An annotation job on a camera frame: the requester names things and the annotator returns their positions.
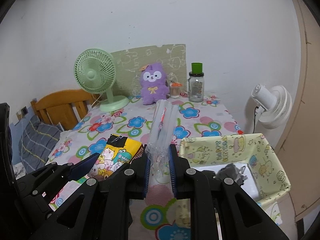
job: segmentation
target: screw head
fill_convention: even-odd
[[[193,168],[189,168],[186,170],[186,173],[188,173],[189,175],[193,175],[193,174],[196,174],[196,170]]]
[[[127,169],[127,170],[124,171],[124,174],[130,176],[130,175],[134,174],[134,170]]]
[[[91,179],[87,180],[87,185],[93,186],[94,184],[96,184],[96,180],[94,178],[91,178]]]
[[[232,184],[233,184],[233,179],[231,179],[231,178],[225,178],[225,179],[224,179],[224,183],[227,184],[227,185],[232,185]]]

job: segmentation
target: bed headboard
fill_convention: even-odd
[[[66,130],[70,130],[78,123],[71,104],[75,105],[82,119],[88,113],[86,101],[93,104],[95,98],[96,95],[82,89],[63,90],[47,95],[38,102],[33,100],[31,106],[34,113],[44,123],[57,125],[60,122]]]

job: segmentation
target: fan base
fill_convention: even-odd
[[[129,99],[125,96],[114,96],[113,103],[109,103],[108,99],[100,103],[100,111],[104,113],[119,110],[129,103]]]

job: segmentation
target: yellow bow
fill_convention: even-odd
[[[158,87],[153,87],[153,88],[148,88],[150,92],[150,94],[156,94],[156,90],[158,89]]]

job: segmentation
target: gray plush toy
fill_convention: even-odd
[[[248,179],[247,176],[244,176],[245,166],[242,166],[241,169],[238,169],[233,163],[229,163],[227,166],[222,168],[216,174],[214,171],[204,170],[202,173],[208,178],[224,180],[225,178],[233,179],[238,185],[243,185],[244,181]]]

